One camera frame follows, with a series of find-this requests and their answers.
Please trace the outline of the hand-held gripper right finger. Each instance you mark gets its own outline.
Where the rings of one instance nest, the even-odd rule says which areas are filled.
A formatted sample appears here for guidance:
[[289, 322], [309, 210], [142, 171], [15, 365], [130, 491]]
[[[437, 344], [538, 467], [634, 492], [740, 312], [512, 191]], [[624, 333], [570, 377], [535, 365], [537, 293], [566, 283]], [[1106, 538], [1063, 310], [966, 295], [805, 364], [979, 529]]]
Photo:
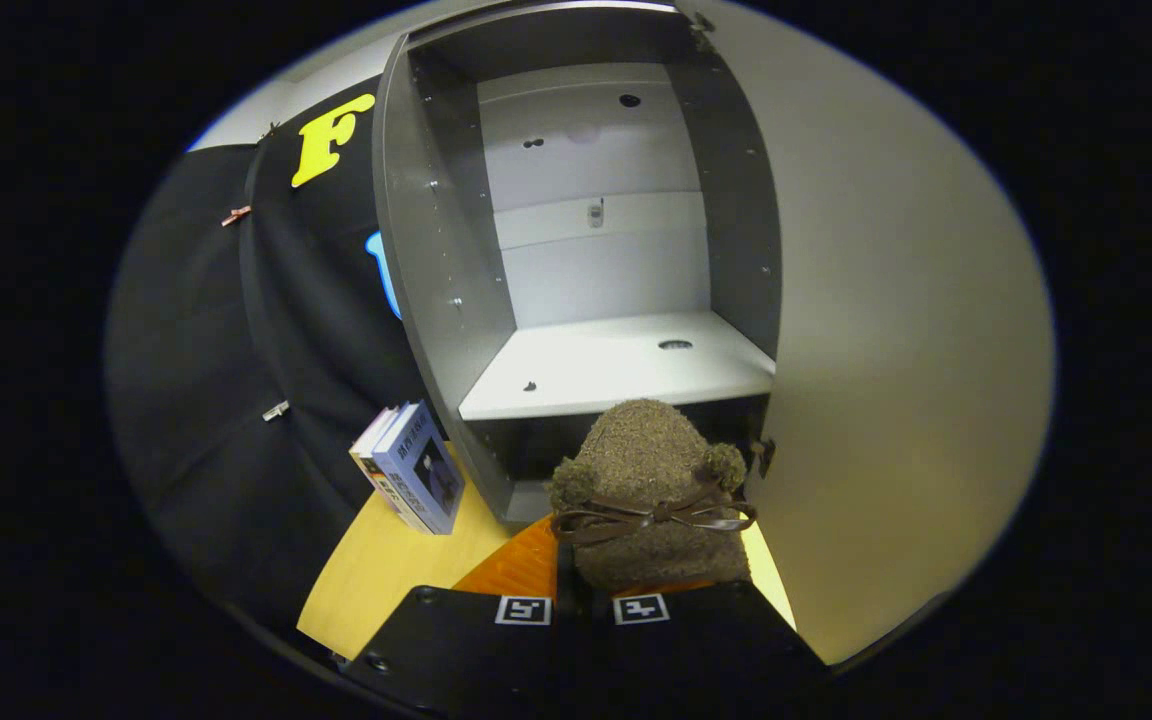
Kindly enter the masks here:
[[832, 676], [751, 582], [599, 601], [594, 719], [795, 719]]

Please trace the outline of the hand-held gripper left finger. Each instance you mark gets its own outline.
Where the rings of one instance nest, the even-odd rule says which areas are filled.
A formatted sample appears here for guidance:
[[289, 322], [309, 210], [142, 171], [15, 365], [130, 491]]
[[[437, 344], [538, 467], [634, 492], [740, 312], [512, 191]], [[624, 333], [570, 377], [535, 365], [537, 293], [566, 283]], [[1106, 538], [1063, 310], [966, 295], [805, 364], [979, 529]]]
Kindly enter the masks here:
[[550, 525], [535, 521], [454, 588], [410, 589], [342, 674], [420, 719], [567, 719], [579, 574]]

